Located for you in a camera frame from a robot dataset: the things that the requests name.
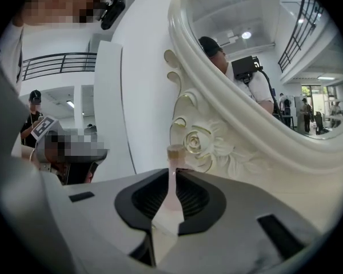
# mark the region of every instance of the white mirror frame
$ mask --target white mirror frame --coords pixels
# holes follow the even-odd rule
[[[316,139],[291,130],[265,112],[224,76],[202,51],[189,25],[189,1],[171,0],[169,34],[182,73],[188,76],[211,107],[273,162],[309,174],[343,170],[343,123],[339,135],[323,135],[325,139]]]

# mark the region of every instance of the black slot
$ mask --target black slot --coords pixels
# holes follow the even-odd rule
[[[71,195],[69,196],[71,202],[78,202],[81,200],[85,200],[91,197],[94,197],[95,195],[92,192],[84,192],[84,193],[80,193],[80,194],[76,194],[76,195]]]
[[[283,259],[291,258],[305,247],[273,214],[257,220]]]

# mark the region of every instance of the bottle cap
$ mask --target bottle cap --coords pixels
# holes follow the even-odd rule
[[[168,159],[180,159],[185,158],[185,148],[181,144],[170,145],[167,148]]]

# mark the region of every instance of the column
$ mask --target column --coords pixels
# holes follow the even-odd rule
[[[75,128],[84,129],[84,119],[82,117],[82,85],[74,86],[74,118]]]

